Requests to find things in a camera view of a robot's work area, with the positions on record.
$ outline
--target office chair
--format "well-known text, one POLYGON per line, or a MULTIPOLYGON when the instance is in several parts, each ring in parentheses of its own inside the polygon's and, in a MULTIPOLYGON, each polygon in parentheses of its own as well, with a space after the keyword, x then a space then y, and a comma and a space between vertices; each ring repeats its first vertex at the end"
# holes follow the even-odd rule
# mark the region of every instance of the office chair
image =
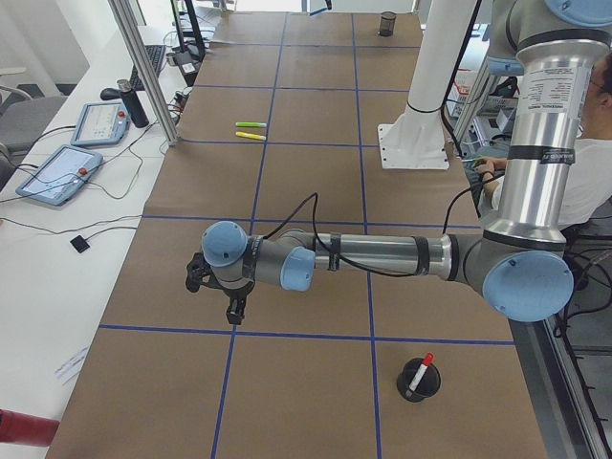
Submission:
MULTIPOLYGON (((25 71, 24 67, 0 69, 0 77, 25 71)), ((32 148, 34 141, 54 118, 66 97, 33 98, 25 91, 1 84, 0 90, 8 91, 23 99, 9 105, 4 114, 0 116, 0 157, 6 159, 4 158, 6 155, 10 160, 10 162, 0 162, 0 189, 2 189, 14 171, 11 163, 21 163, 32 148)))

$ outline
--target white t-shirt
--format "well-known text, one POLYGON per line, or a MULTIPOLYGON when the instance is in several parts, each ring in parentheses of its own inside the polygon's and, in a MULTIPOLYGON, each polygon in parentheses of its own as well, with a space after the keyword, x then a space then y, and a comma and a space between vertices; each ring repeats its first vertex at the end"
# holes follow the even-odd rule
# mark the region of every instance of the white t-shirt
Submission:
MULTIPOLYGON (((574 148, 576 162, 570 166, 558 217, 561 228, 586 222, 612 196, 612 141, 577 139, 574 148)), ((480 193, 478 211, 482 217, 499 208, 504 178, 497 182, 491 202, 484 191, 480 193)))

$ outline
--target red cylinder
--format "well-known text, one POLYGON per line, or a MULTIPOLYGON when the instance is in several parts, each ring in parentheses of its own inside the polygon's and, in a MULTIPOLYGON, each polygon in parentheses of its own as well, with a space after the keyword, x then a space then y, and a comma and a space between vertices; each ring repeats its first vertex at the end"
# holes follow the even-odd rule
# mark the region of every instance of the red cylinder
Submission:
POLYGON ((59 421, 0 409, 0 442, 47 447, 54 439, 59 421))

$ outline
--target white marker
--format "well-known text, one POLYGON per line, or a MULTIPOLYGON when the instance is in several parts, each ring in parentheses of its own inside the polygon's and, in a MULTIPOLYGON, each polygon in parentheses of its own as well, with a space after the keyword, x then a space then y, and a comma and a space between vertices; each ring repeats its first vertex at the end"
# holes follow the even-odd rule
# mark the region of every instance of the white marker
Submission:
POLYGON ((425 355, 425 358, 421 362, 421 366, 419 366, 419 369, 417 370, 417 373, 414 375, 414 378, 412 378, 412 381, 410 382, 408 389, 410 389, 412 392, 416 390, 417 386, 421 382, 421 379, 423 378, 423 375, 425 374, 425 372, 427 371, 427 369, 429 368, 432 362, 433 362, 433 354, 431 354, 430 352, 427 352, 425 355))

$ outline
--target white desk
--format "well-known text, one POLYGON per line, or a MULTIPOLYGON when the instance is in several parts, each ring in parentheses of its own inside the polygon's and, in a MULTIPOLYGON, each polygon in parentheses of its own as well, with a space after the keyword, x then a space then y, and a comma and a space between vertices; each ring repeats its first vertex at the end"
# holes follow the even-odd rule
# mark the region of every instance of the white desk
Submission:
MULTIPOLYGON (((142 28, 145 43, 160 44, 163 31, 142 28)), ((117 33, 98 61, 62 106, 48 129, 75 124, 84 103, 98 101, 102 88, 129 77, 132 62, 117 33)), ((166 66, 160 75, 166 100, 185 82, 176 67, 166 66)), ((144 92, 141 101, 151 121, 155 114, 144 92)), ((121 152, 142 133, 130 126, 123 141, 101 148, 106 158, 121 152)), ((25 163, 41 164, 72 131, 52 134, 37 145, 25 163)), ((61 208, 50 208, 21 199, 0 204, 0 216, 50 230, 79 228, 123 215, 139 215, 160 170, 165 149, 164 133, 153 126, 132 149, 142 156, 140 176, 131 192, 119 201, 101 189, 86 186, 61 208)), ((104 165, 92 182, 115 195, 127 189, 139 161, 129 152, 104 165)), ((14 190, 27 178, 18 170, 0 193, 0 200, 16 196, 14 190)), ((134 231, 107 231, 91 240, 91 248, 77 253, 70 240, 113 226, 135 227, 140 219, 97 226, 78 233, 49 235, 36 229, 0 224, 0 407, 37 416, 60 419, 77 378, 63 384, 54 371, 80 349, 88 346, 98 327, 109 295, 130 246, 134 231)), ((46 448, 0 444, 0 459, 42 458, 46 448)))

